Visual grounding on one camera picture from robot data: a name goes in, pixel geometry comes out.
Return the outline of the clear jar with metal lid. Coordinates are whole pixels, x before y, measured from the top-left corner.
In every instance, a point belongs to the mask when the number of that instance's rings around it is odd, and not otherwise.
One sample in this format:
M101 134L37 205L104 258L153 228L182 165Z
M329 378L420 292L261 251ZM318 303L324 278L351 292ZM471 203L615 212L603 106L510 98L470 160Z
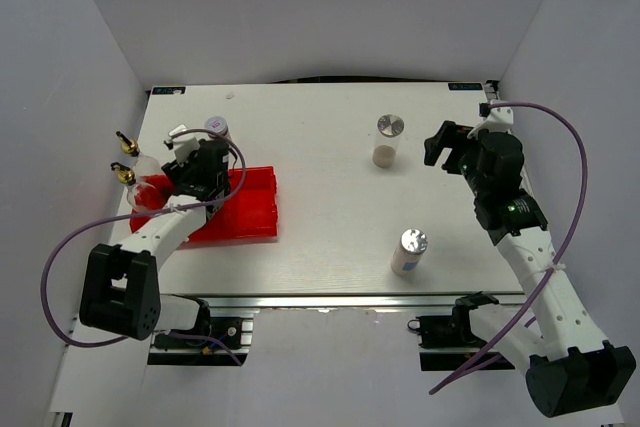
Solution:
M385 114L377 120L376 128L372 161L379 168L389 168L395 161L405 123L398 115Z

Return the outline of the white shaker with metal lid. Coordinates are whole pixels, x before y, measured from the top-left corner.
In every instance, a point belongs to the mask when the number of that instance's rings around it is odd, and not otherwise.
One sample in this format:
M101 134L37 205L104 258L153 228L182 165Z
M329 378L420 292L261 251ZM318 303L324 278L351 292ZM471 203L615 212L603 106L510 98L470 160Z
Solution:
M412 273L428 247L428 238L420 229L407 229L398 241L390 261L391 270L399 276Z

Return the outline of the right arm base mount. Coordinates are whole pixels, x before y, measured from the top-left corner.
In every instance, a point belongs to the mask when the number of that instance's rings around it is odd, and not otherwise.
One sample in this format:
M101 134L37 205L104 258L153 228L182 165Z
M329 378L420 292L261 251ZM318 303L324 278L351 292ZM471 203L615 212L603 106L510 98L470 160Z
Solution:
M420 370L449 372L469 360L486 342L471 333L469 311L484 305L518 307L515 301L477 292L455 300L445 314L428 313L407 322L407 329L418 337Z

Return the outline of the red plastic organizer tray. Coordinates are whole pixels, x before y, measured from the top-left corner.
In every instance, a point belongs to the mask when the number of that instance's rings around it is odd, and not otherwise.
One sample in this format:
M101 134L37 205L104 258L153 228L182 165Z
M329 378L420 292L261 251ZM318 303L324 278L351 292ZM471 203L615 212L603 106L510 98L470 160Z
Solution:
M229 189L237 187L241 169L231 169ZM178 173L143 176L142 181L153 185L166 201L177 193ZM255 241L278 235L277 182L272 166L247 168L239 193L225 201L203 227L189 236L192 244L211 244L232 241Z

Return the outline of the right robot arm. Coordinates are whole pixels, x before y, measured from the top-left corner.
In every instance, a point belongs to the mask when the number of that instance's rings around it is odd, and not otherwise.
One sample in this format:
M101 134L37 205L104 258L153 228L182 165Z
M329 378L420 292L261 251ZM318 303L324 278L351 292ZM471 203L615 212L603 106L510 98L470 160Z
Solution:
M548 418L616 403L636 360L595 324L555 261L546 217L522 186L521 142L506 131L446 121L424 148L427 166L450 151L443 170L469 185L476 218L513 271L526 296L523 308L538 325L532 331L497 299L478 293L457 300L453 337L466 346L482 340L486 350L496 350L521 373L531 400Z

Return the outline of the clear glass oil bottle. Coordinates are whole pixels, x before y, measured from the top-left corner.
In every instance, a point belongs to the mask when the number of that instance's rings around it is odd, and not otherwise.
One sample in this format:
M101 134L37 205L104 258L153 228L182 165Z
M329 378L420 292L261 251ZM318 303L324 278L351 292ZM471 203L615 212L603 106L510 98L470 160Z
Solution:
M139 178L162 174L160 163L153 157L144 154L136 140L130 139L121 131L116 132L123 152L132 159L131 168Z

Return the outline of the aluminium table rail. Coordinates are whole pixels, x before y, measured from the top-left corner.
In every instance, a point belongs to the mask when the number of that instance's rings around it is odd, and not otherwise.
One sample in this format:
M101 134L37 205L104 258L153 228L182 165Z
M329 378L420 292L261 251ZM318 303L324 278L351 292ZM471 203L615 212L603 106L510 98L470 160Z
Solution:
M486 98L491 100L500 100L499 80L487 80L483 84L483 90Z

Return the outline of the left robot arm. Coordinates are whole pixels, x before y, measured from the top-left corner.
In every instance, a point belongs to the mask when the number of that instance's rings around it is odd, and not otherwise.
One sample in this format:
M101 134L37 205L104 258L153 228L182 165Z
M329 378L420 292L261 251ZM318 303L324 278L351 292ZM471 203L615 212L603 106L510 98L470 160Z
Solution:
M115 245L92 249L79 318L88 327L137 340L176 330L188 345L211 334L202 300L162 294L159 270L188 237L206 225L230 194L229 146L201 139L184 159L163 166L175 187L170 212L155 216Z

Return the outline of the small dark spice jar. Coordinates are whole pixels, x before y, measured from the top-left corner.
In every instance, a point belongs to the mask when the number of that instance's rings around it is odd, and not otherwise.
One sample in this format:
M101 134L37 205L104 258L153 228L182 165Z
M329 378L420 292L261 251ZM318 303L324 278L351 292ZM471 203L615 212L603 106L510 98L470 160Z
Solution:
M232 139L229 125L226 119L222 116L213 116L208 118L205 122L204 127L208 131L208 136L211 139Z

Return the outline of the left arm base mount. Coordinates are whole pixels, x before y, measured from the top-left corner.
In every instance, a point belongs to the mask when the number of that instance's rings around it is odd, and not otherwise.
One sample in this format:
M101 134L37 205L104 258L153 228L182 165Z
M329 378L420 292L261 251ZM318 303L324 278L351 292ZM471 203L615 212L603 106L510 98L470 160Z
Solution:
M187 338L166 334L152 337L149 366L240 367L252 343L256 310L212 308L210 321L200 331L182 332Z

